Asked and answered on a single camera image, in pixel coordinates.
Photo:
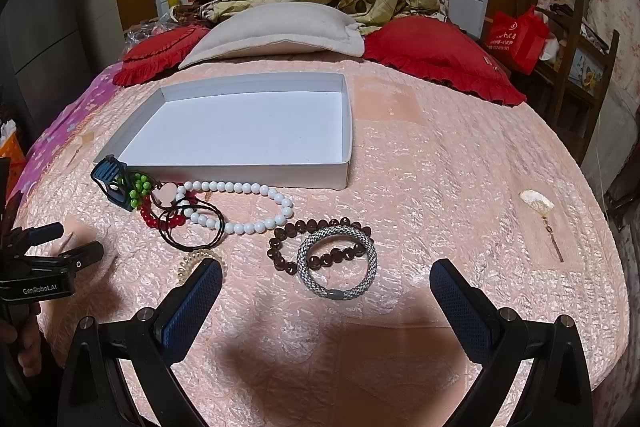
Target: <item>white pillow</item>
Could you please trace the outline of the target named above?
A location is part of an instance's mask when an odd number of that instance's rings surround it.
[[[262,4],[213,28],[182,61],[183,69],[212,58],[288,55],[331,50],[362,57],[360,23],[340,10],[312,2]]]

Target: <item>red pillow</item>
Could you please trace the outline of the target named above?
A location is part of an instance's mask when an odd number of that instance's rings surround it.
[[[365,37],[363,58],[425,80],[447,82],[490,102],[518,105],[526,97],[491,55],[451,24],[412,15]]]
[[[130,49],[122,69],[113,78],[117,86],[133,86],[184,60],[193,47],[209,33],[209,28],[193,24],[152,35]]]

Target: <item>pillow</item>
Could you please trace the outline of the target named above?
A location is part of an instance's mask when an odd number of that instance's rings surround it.
[[[331,50],[362,57],[360,26],[340,10],[312,2],[262,4],[236,13],[204,37],[180,69],[212,58]]]
[[[139,42],[124,56],[122,69],[113,77],[117,86],[133,86],[151,80],[184,59],[209,28],[190,25],[174,28]]]
[[[412,15],[388,22],[367,35],[363,57],[490,102],[526,100],[491,55],[455,26],[434,18]]]

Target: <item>white box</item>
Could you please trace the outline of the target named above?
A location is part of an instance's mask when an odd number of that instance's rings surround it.
[[[343,74],[255,73],[160,87],[108,154],[160,181],[345,188],[353,142]]]

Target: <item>metal screw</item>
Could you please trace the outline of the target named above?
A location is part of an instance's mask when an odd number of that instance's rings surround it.
[[[83,317],[82,319],[80,319],[80,329],[81,330],[85,330],[87,328],[90,328],[93,325],[94,325],[94,318],[93,317]]]
[[[516,317],[518,317],[518,314],[511,308],[500,308],[500,317],[504,318],[504,320],[506,321],[511,322],[514,321]]]
[[[575,326],[574,320],[569,315],[560,315],[560,322],[565,328],[573,328]]]
[[[139,321],[148,321],[151,317],[154,316],[153,308],[142,308],[138,313],[136,313],[136,317]]]

